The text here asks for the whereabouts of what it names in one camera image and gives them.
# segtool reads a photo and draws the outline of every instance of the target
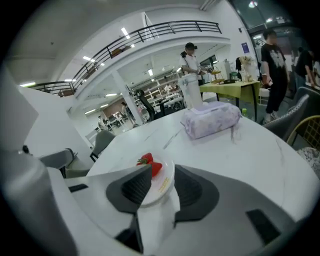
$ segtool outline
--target yellow tablecloth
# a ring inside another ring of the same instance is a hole
[[[260,82],[241,82],[237,81],[235,83],[229,84],[214,84],[211,82],[205,83],[200,86],[200,92],[202,93],[217,93],[219,97],[231,96],[239,98],[244,102],[250,102],[254,104],[254,98],[252,93],[251,85],[254,86],[254,93],[256,102],[258,102]]]

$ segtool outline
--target tissue box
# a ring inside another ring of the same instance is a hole
[[[214,101],[186,111],[181,123],[192,139],[198,139],[236,125],[241,116],[237,106]]]

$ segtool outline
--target yellow table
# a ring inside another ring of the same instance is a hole
[[[257,99],[259,97],[259,90],[259,81],[236,81],[235,83],[229,84],[215,84],[208,82],[200,86],[200,92],[202,93],[216,93],[217,100],[219,100],[218,94],[220,94],[220,96],[227,95],[235,97],[235,104],[237,107],[239,107],[239,99],[252,103],[254,105],[255,121],[257,121]]]

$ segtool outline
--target white pillar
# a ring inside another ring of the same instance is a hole
[[[138,111],[134,97],[129,94],[129,91],[128,91],[128,88],[127,88],[125,81],[122,79],[122,77],[120,76],[120,74],[117,70],[112,72],[112,76],[114,78],[116,86],[119,88],[126,104],[128,105],[131,113],[133,114],[133,116],[135,118],[135,122],[138,125],[142,125],[144,123],[143,119]]]

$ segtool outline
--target gray chair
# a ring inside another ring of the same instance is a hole
[[[308,100],[309,95],[305,94],[285,115],[263,125],[263,127],[273,132],[286,142],[297,124],[302,120]]]
[[[301,120],[304,120],[308,117],[320,115],[320,105],[319,105],[320,91],[313,89],[312,87],[309,87],[307,85],[300,87],[298,89],[298,91],[296,92],[296,94],[294,96],[292,106],[294,107],[294,105],[297,104],[297,102],[301,99],[301,97],[303,97],[306,94],[309,95],[309,99],[308,99],[306,109],[302,115]]]
[[[90,158],[92,161],[96,162],[98,159],[99,154],[110,144],[110,142],[115,138],[108,130],[100,131],[97,136],[95,137],[95,146],[90,154]]]
[[[46,166],[59,169],[63,178],[84,177],[89,172],[89,169],[74,169],[68,166],[75,160],[75,154],[71,148],[41,156],[39,160]]]

